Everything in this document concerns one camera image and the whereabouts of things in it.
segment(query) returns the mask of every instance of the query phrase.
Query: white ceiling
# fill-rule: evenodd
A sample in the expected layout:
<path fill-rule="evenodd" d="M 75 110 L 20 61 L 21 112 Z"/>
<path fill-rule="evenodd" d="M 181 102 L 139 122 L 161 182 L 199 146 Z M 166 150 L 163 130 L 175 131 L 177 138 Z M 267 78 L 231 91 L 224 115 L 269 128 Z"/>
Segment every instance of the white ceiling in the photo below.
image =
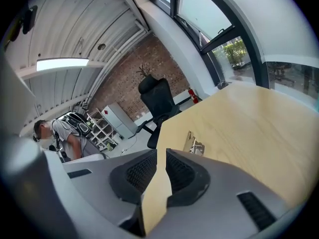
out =
<path fill-rule="evenodd" d="M 141 15 L 136 17 L 132 12 L 132 1 L 130 6 L 125 0 L 28 1 L 29 7 L 34 5 L 38 6 L 35 26 L 26 35 L 21 29 L 17 40 L 11 42 L 5 52 L 9 64 L 18 75 L 23 75 L 36 96 L 22 134 L 28 133 L 40 116 L 41 119 L 55 118 L 72 108 L 62 104 L 74 105 L 71 100 L 85 99 L 101 68 L 141 30 L 135 23 Z M 102 43 L 106 48 L 98 50 Z M 90 62 L 82 69 L 44 71 L 33 78 L 31 74 L 25 77 L 35 69 L 38 59 L 56 57 L 89 58 Z"/>

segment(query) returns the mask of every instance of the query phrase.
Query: white shelving unit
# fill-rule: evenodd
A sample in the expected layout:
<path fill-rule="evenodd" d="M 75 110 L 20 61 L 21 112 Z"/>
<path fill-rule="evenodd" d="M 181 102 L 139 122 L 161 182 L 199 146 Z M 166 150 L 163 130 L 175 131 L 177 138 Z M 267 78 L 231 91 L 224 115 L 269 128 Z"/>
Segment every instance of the white shelving unit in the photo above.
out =
<path fill-rule="evenodd" d="M 87 114 L 87 116 L 87 120 L 92 123 L 92 131 L 88 137 L 98 146 L 100 151 L 106 149 L 108 142 L 115 145 L 119 144 L 113 139 L 115 134 L 118 133 L 97 108 L 94 112 Z"/>

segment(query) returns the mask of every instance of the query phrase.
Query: white cabinet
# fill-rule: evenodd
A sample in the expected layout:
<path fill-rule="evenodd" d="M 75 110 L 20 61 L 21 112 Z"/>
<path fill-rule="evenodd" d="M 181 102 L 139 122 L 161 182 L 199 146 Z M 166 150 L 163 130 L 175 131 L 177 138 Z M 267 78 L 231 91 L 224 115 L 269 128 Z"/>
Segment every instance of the white cabinet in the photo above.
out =
<path fill-rule="evenodd" d="M 101 113 L 108 123 L 124 138 L 132 137 L 138 129 L 136 124 L 117 103 L 106 106 Z"/>

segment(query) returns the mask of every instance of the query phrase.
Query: black office chair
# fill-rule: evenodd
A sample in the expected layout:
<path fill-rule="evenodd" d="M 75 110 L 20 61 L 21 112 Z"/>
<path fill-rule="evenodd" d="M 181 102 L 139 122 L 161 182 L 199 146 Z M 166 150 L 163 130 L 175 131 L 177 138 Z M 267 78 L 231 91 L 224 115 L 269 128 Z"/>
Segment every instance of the black office chair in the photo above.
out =
<path fill-rule="evenodd" d="M 148 148 L 156 149 L 161 124 L 180 113 L 179 105 L 175 105 L 168 81 L 164 78 L 157 80 L 152 75 L 147 75 L 139 84 L 139 92 L 142 101 L 153 115 L 152 120 L 157 127 L 152 131 L 146 126 L 150 121 L 145 121 L 138 127 L 136 133 L 140 132 L 143 128 L 152 134 L 148 141 Z"/>

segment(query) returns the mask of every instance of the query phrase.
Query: cable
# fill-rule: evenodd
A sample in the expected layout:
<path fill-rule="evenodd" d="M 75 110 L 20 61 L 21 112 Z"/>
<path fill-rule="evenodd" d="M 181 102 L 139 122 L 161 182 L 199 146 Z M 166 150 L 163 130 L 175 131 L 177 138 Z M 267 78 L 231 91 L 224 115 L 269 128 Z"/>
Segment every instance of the cable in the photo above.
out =
<path fill-rule="evenodd" d="M 132 147 L 135 145 L 135 143 L 137 142 L 137 140 L 138 140 L 138 137 L 137 137 L 137 135 L 135 135 L 135 142 L 131 145 L 130 148 L 132 148 Z M 121 151 L 120 156 L 122 156 L 122 154 L 123 154 L 125 151 L 129 150 L 130 148 L 127 148 L 127 149 L 125 149 L 124 151 Z"/>

